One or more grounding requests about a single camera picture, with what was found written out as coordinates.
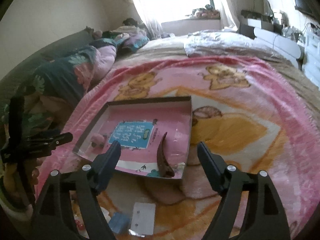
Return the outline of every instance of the blue object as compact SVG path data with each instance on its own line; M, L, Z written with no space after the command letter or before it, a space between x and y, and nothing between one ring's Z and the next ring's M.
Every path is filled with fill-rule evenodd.
M112 173L119 161L121 155L121 147L118 141L114 141L109 147L106 154L99 154L92 163L91 170L89 172L88 179L93 176L93 181L91 186L94 187L97 194L106 190L109 180L112 177Z
M128 229L130 218L121 213L114 213L109 221L109 227L115 234L121 234Z
M150 173L147 174L147 177L161 178L159 171L157 170L152 170Z
M121 146L146 149L152 129L152 122L121 122L112 132L108 143L117 140Z

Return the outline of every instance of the box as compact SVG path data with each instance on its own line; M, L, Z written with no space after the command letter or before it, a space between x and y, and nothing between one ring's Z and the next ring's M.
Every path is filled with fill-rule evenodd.
M157 150L181 179L188 158L192 124L191 97L144 98L107 102L77 141L73 152L89 161L121 144L116 170L160 177Z
M260 19L244 18L241 16L241 23L273 32L273 24Z

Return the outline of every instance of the drawer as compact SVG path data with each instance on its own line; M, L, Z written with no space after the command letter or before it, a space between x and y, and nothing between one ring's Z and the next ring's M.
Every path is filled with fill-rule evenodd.
M304 74L306 75L306 77L313 83L315 84L319 90L320 90L320 82L308 71L304 71Z
M308 35L306 42L306 49L310 50L312 54L320 57L320 39L316 35Z
M320 80L320 61L314 57L308 50L305 51L302 70L308 69L313 76Z

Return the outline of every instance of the cable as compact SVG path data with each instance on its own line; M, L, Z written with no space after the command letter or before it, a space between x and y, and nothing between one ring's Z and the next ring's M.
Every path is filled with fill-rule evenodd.
M253 11L255 6L256 6L256 0L253 0Z
M307 23L307 25L304 27L303 31L301 32L303 36L304 36L304 33L307 31L307 27L309 24L311 24L311 23Z
M306 17L306 20L304 21L304 26L306 26L308 18Z
M275 47L275 41L276 41L276 38L277 38L278 36L280 36L280 35L277 34L276 37L273 39L272 49L274 49L274 47Z

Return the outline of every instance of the pillow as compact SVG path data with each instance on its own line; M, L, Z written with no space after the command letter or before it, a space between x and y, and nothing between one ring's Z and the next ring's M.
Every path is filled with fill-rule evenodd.
M149 41L149 38L142 34L133 35L124 41L122 49L129 50L135 53L138 49L146 45Z
M94 41L93 29L86 27L84 30L62 38L49 44L41 52L42 57L47 61L52 61L61 57L68 57L90 42Z

